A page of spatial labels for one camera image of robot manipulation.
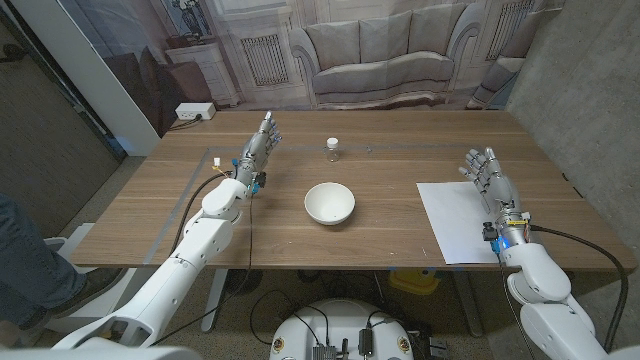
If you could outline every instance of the wall outlet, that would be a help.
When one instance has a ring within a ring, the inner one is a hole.
[[[182,103],[176,108],[178,120],[193,120],[198,114],[203,120],[210,120],[215,113],[213,103]]]

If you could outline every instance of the radiator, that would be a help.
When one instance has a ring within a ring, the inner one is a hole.
[[[289,81],[277,34],[240,41],[257,86],[276,85]]]
[[[520,23],[527,16],[531,7],[533,6],[533,0],[525,0],[521,2],[508,3],[502,5],[502,11],[500,12],[500,19],[498,20],[498,26],[496,27],[496,33],[493,35],[493,41],[489,48],[489,54],[487,54],[487,60],[495,60],[500,55],[500,51],[507,45],[507,42],[511,40],[511,37],[516,32]]]

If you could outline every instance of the robotic arm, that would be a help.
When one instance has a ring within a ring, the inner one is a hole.
[[[472,149],[466,161],[470,168],[460,172],[473,181],[484,209],[496,219],[499,236],[490,238],[493,251],[507,266],[521,268],[509,275],[507,285],[523,305],[520,319],[527,335],[554,360],[605,358],[593,322],[571,295],[569,278],[544,246],[531,241],[529,214],[522,212],[518,191],[493,150],[487,148],[483,155]],[[492,227],[485,224],[485,235]]]
[[[242,202],[264,186],[267,158],[281,140],[268,112],[242,150],[239,166],[202,200],[202,209],[185,225],[183,239],[138,293],[122,308],[66,336],[53,349],[148,347],[164,332],[204,266],[231,242],[242,216]],[[111,333],[111,341],[101,336]]]

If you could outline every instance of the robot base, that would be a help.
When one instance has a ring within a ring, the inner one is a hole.
[[[327,315],[330,346],[335,346],[337,352],[340,352],[343,340],[347,339],[348,359],[413,359],[406,331],[397,321],[383,312],[377,312],[371,316],[371,324],[375,325],[372,329],[372,354],[368,357],[360,355],[358,351],[360,330],[366,328],[369,315],[380,310],[377,307],[350,299],[327,299],[315,302],[311,306],[322,310]],[[320,343],[327,345],[325,344],[327,327],[324,316],[310,307],[304,307],[296,313],[309,324]],[[269,359],[314,360],[313,348],[316,346],[316,340],[309,328],[297,317],[291,316],[276,331]],[[335,359],[336,357],[323,357],[322,359],[331,358]]]

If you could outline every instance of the jeans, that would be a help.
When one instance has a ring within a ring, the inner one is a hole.
[[[86,275],[45,245],[24,209],[0,193],[0,319],[27,322],[76,295]]]

